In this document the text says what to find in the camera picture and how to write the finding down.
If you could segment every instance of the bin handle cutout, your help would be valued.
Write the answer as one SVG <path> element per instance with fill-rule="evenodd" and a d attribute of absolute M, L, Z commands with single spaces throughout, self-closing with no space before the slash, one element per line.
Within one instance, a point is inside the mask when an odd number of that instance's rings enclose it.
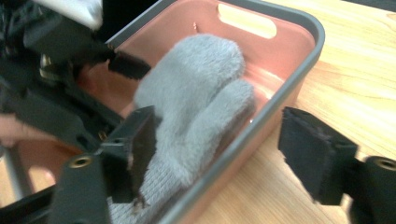
<path fill-rule="evenodd" d="M 238 29 L 267 39 L 276 36 L 276 25 L 268 18 L 225 4 L 218 5 L 218 12 L 222 22 Z"/>

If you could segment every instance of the wooden table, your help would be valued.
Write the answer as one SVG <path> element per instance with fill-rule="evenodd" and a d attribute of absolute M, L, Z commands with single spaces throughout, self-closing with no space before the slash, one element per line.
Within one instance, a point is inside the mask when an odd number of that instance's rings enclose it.
<path fill-rule="evenodd" d="M 336 0 L 270 0 L 318 18 L 321 57 L 296 107 L 396 160 L 396 13 Z M 348 209 L 313 204 L 276 148 L 277 128 L 196 223 L 347 223 Z"/>

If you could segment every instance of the wooden surface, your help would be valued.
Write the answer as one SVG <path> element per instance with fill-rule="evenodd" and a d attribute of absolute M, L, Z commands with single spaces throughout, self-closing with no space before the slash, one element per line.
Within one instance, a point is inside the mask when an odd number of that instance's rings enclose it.
<path fill-rule="evenodd" d="M 306 11 L 326 30 L 296 107 L 360 145 L 360 159 L 396 160 L 396 13 L 335 0 L 268 2 Z M 276 148 L 278 133 L 196 223 L 347 223 L 347 199 L 343 207 L 312 203 Z"/>

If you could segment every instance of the plastic bin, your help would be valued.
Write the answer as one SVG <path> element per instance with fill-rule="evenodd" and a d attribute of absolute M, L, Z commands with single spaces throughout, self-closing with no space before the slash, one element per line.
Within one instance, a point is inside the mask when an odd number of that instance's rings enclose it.
<path fill-rule="evenodd" d="M 243 78 L 255 87 L 257 110 L 203 176 L 170 206 L 162 223 L 191 223 L 280 122 L 324 43 L 320 22 L 301 11 L 258 0 L 162 0 L 109 40 L 151 66 L 188 35 L 235 41 L 244 53 Z"/>

